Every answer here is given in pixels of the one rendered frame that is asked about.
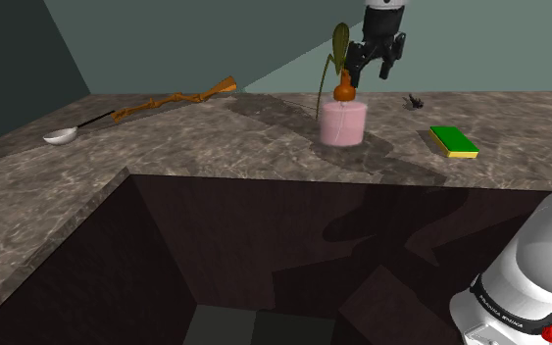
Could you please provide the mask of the pink vase with bulb plant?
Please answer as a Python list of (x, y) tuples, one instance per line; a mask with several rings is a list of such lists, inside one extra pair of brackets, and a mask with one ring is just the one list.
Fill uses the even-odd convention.
[[(331, 36), (331, 52), (326, 57), (319, 87), (315, 119), (320, 125), (320, 140), (324, 145), (351, 147), (364, 139), (368, 105), (357, 99), (356, 87), (345, 67), (349, 39), (349, 26), (339, 23)], [(339, 83), (332, 91), (331, 100), (322, 100), (326, 72), (334, 65)]]

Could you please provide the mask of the green and yellow sponge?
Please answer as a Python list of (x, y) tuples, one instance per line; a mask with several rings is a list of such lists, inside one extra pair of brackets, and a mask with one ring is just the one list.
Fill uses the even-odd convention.
[(447, 158), (474, 159), (479, 150), (456, 126), (431, 126), (429, 135)]

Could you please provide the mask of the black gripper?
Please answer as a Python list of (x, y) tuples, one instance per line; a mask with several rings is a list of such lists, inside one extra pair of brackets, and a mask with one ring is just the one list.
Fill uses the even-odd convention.
[(359, 85), (361, 71), (382, 50), (379, 77), (388, 79), (394, 63), (402, 58), (406, 33), (399, 32), (405, 11), (404, 5), (367, 5), (363, 23), (363, 42), (348, 44), (344, 68), (354, 88)]

